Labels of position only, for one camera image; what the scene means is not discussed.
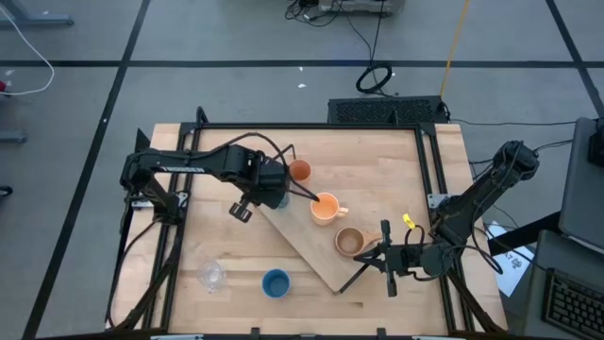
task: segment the blue bowl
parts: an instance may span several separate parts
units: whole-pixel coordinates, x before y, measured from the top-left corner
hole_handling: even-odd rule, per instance
[[[290,276],[284,270],[271,269],[262,278],[262,291],[269,298],[283,298],[290,291]]]

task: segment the wooden table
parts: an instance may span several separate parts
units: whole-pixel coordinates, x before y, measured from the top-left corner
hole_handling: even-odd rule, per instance
[[[156,125],[151,146],[175,149],[178,129],[179,125]],[[209,150],[244,132],[204,129],[199,149]],[[259,132],[280,147],[294,144],[300,157],[310,160],[313,171],[330,169],[341,174],[341,184],[346,188],[361,190],[358,199],[363,202],[364,210],[358,211],[359,218],[377,227],[380,219],[390,219],[395,243],[402,242],[403,213],[409,213],[415,223],[429,226],[413,131]],[[437,135],[449,193],[461,193],[472,183],[461,129],[457,125],[440,125]],[[431,184],[437,193],[428,138],[425,137],[424,143]],[[261,139],[248,138],[239,144],[264,150],[269,155],[274,153]],[[391,174],[384,169],[396,169],[397,174],[383,176]],[[169,177],[157,174],[166,188]],[[334,295],[261,212],[253,212],[247,224],[228,214],[240,195],[232,185],[210,176],[195,176],[169,332],[245,334],[259,327],[263,334],[375,335],[377,328],[385,328],[389,335],[447,334],[437,280],[397,278],[398,296],[387,297],[385,275],[370,269],[346,292]],[[148,225],[151,214],[150,209],[134,213],[128,241]],[[418,242],[418,234],[412,236],[412,243]],[[159,227],[155,227],[133,246],[125,260],[113,304],[117,322],[126,316],[149,284],[158,235]],[[477,237],[480,246],[488,249],[483,235],[477,233]],[[226,286],[214,294],[209,294],[196,278],[204,256],[217,259],[226,270]],[[471,250],[464,252],[462,262],[467,285],[478,302],[495,323],[507,328],[494,271]],[[292,289],[283,299],[270,299],[260,289],[263,274],[271,268],[287,270],[292,278]],[[163,296],[162,290],[158,294],[154,325],[159,324],[157,315]],[[451,296],[457,327],[462,329],[459,296],[452,285]]]

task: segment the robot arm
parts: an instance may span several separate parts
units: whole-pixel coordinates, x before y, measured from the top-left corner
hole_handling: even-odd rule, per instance
[[[386,273],[389,297],[395,297],[397,294],[394,274],[413,275],[419,281],[430,281],[447,275],[474,312],[483,329],[487,332],[502,332],[481,309],[457,272],[452,269],[453,261],[461,258],[468,237],[473,235],[474,223],[482,214],[518,181],[531,179],[538,167],[537,155],[522,142],[505,143],[495,154],[492,169],[463,194],[446,198],[431,212],[432,228],[428,233],[433,239],[431,244],[392,245],[390,222],[382,220],[382,242],[354,258],[355,261],[365,265],[343,289],[368,265]],[[414,267],[423,268],[429,277],[417,278],[416,273],[409,270]]]
[[[178,197],[166,193],[155,173],[192,173],[211,175],[239,188],[243,194],[229,213],[247,222],[251,212],[249,203],[265,204],[275,209],[289,191],[290,177],[287,164],[266,157],[240,145],[223,145],[211,151],[159,151],[153,148],[132,154],[120,178],[120,184],[129,192],[142,193],[154,206],[156,219],[175,224],[182,216]]]

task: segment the orange mug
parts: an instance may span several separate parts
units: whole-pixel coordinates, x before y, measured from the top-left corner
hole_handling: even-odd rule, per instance
[[[335,237],[336,249],[346,257],[355,257],[370,244],[381,240],[381,232],[342,228]]]
[[[308,184],[310,181],[310,164],[307,161],[294,160],[290,162],[290,176],[300,184]]]
[[[348,214],[347,208],[341,208],[336,196],[329,193],[317,194],[319,201],[310,203],[310,216],[312,221],[319,226],[326,226],[333,222],[336,217],[344,217]]]

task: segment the white cord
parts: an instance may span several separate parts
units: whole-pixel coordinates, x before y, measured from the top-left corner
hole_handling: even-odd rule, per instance
[[[0,10],[4,14],[4,16],[6,16],[7,19],[10,21],[10,23],[12,24],[12,26],[15,27],[15,29],[17,30],[17,33],[19,33],[19,36],[21,36],[21,39],[23,39],[23,41],[27,44],[27,46],[29,46],[29,48],[31,48],[31,50],[34,51],[34,53],[36,53],[38,55],[38,57],[40,57],[40,59],[43,60],[46,63],[46,65],[48,65],[48,67],[50,68],[50,78],[48,79],[48,82],[46,83],[46,85],[44,85],[44,87],[39,88],[37,90],[25,91],[25,92],[20,92],[20,93],[5,93],[5,92],[0,92],[0,94],[8,94],[8,95],[36,94],[36,93],[39,93],[39,92],[42,92],[42,91],[48,89],[48,87],[50,86],[50,83],[53,82],[53,78],[55,78],[55,69],[50,64],[50,62],[48,62],[48,60],[46,60],[46,58],[43,57],[40,54],[40,52],[38,52],[38,50],[36,48],[34,48],[34,46],[32,46],[31,43],[29,43],[27,41],[27,39],[24,37],[23,33],[21,33],[21,30],[19,29],[19,27],[17,27],[17,25],[15,24],[15,22],[13,22],[12,19],[10,19],[10,17],[4,11],[4,9],[2,8],[2,6],[0,6]]]

